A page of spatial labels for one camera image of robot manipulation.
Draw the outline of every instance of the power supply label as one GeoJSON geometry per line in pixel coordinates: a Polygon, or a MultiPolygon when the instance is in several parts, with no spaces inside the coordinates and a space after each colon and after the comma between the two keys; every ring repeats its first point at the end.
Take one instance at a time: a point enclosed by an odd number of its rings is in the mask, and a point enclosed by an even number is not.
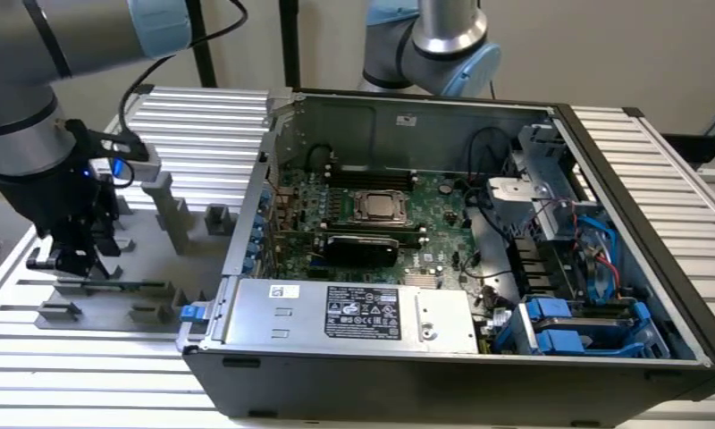
{"type": "Polygon", "coordinates": [[[357,340],[402,340],[397,289],[330,286],[326,334],[357,340]]]}

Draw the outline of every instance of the black pole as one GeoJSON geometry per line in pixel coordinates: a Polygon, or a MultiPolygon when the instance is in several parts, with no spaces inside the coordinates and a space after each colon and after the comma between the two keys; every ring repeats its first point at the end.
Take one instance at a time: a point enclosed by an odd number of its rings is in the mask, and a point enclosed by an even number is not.
{"type": "MultiPolygon", "coordinates": [[[[207,24],[205,23],[205,8],[202,0],[186,0],[189,14],[191,15],[191,27],[194,29],[194,40],[207,36],[207,24]]],[[[218,75],[215,74],[215,61],[213,60],[213,50],[210,44],[203,43],[194,48],[199,79],[205,88],[218,88],[218,75]]]]}
{"type": "Polygon", "coordinates": [[[286,85],[302,86],[299,67],[299,0],[278,0],[282,15],[282,42],[285,45],[286,85]]]}

